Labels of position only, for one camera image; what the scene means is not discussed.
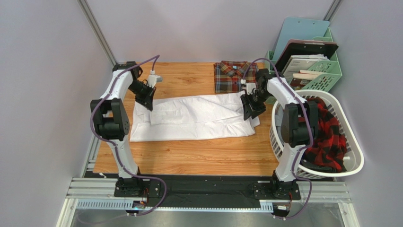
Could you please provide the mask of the white long sleeve shirt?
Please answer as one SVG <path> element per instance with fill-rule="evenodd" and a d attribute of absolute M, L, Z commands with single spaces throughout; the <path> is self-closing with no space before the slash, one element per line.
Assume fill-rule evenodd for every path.
<path fill-rule="evenodd" d="M 136 103 L 131 142 L 210 140 L 255 134 L 259 118 L 244 120 L 241 92 L 155 99 L 149 111 Z"/>

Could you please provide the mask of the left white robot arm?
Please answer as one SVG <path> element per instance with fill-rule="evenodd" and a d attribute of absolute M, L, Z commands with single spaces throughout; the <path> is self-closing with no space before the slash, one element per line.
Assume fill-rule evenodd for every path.
<path fill-rule="evenodd" d="M 104 93 L 90 103 L 90 126 L 94 135 L 108 143 L 118 166 L 116 189 L 119 192 L 140 193 L 143 179 L 138 175 L 128 141 L 130 121 L 123 105 L 127 91 L 135 95 L 135 101 L 147 110 L 153 109 L 153 97 L 158 76 L 151 74 L 147 80 L 138 78 L 143 70 L 139 64 L 129 61 L 113 67 L 112 80 Z"/>

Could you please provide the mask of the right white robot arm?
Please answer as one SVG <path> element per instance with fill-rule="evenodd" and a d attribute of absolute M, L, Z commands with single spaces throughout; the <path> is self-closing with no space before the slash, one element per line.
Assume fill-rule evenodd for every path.
<path fill-rule="evenodd" d="M 299 96 L 278 73 L 268 69 L 256 73 L 257 83 L 247 83 L 241 95 L 244 120 L 254 119 L 266 110 L 266 100 L 273 96 L 282 107 L 280 134 L 284 143 L 280 163 L 272 176 L 272 190 L 293 189 L 302 152 L 311 147 L 318 131 L 318 107 L 314 101 Z"/>

